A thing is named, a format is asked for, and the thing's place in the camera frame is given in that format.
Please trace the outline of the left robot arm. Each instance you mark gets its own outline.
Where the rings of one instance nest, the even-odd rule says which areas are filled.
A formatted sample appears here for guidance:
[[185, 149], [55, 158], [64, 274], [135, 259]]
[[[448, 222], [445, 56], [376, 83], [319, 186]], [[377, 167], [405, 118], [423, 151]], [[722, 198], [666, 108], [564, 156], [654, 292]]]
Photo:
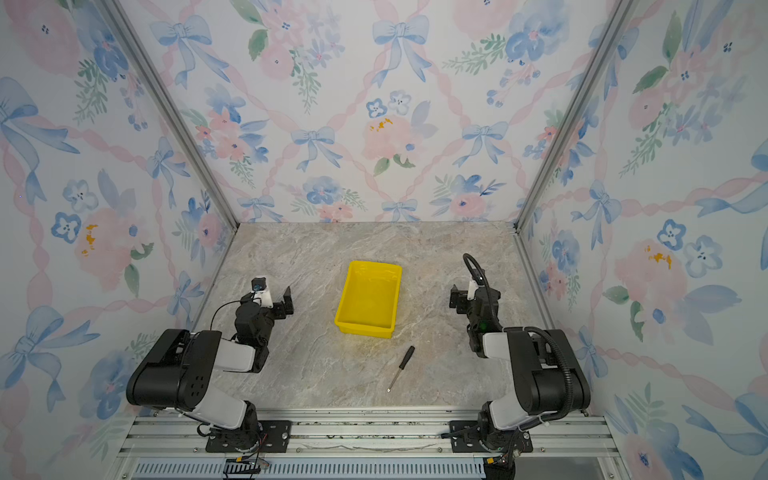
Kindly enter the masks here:
[[250, 292], [235, 303], [231, 339], [211, 328], [165, 330], [131, 375], [126, 398], [134, 406], [175, 410], [207, 425], [210, 443], [250, 452], [269, 438], [256, 407], [213, 386], [211, 379], [216, 370], [260, 373], [275, 323], [292, 315], [294, 305], [290, 289], [274, 300], [264, 277], [253, 279]]

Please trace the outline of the black handled screwdriver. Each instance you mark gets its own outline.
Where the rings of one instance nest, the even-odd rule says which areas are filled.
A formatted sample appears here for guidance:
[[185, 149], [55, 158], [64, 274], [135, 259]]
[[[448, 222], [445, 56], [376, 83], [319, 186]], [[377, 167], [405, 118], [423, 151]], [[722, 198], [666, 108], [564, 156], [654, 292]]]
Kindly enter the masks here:
[[400, 363], [399, 363], [399, 365], [397, 367], [397, 370], [396, 370], [396, 373], [395, 373], [394, 377], [392, 378], [390, 384], [387, 387], [387, 392], [388, 393], [390, 393], [393, 390], [395, 383], [397, 382], [397, 380], [400, 377], [401, 373], [405, 370], [407, 364], [409, 363], [410, 359], [412, 358], [413, 354], [415, 353], [415, 350], [416, 350], [416, 348], [413, 345], [409, 346], [408, 349], [406, 350], [406, 353], [404, 354], [402, 360], [400, 361]]

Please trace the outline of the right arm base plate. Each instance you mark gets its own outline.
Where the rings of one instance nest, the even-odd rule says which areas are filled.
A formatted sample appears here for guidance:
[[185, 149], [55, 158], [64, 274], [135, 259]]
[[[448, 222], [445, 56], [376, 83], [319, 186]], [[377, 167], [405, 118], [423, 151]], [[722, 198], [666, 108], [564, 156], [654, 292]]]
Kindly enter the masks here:
[[450, 441], [453, 453], [519, 456], [533, 452], [533, 444], [527, 432], [498, 430], [479, 420], [453, 420], [448, 423], [448, 428], [440, 437]]

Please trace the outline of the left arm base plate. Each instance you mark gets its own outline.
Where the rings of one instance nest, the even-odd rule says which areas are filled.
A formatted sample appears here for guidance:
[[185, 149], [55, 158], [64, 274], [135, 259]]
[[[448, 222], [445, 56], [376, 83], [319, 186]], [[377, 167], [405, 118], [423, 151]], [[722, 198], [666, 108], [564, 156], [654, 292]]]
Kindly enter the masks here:
[[289, 420], [257, 421], [235, 430], [213, 428], [205, 446], [207, 453], [285, 453], [293, 423]]

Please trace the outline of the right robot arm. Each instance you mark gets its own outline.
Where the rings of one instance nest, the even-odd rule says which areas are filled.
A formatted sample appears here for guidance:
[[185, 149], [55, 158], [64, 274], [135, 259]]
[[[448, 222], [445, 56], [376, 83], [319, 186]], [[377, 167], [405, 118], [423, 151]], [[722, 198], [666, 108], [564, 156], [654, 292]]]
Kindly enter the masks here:
[[589, 407], [585, 374], [565, 334], [559, 329], [503, 327], [498, 318], [501, 294], [471, 287], [450, 290], [449, 307], [467, 317], [472, 352], [511, 368], [511, 390], [486, 402], [475, 421], [451, 421], [452, 450], [459, 452], [530, 452], [530, 431]]

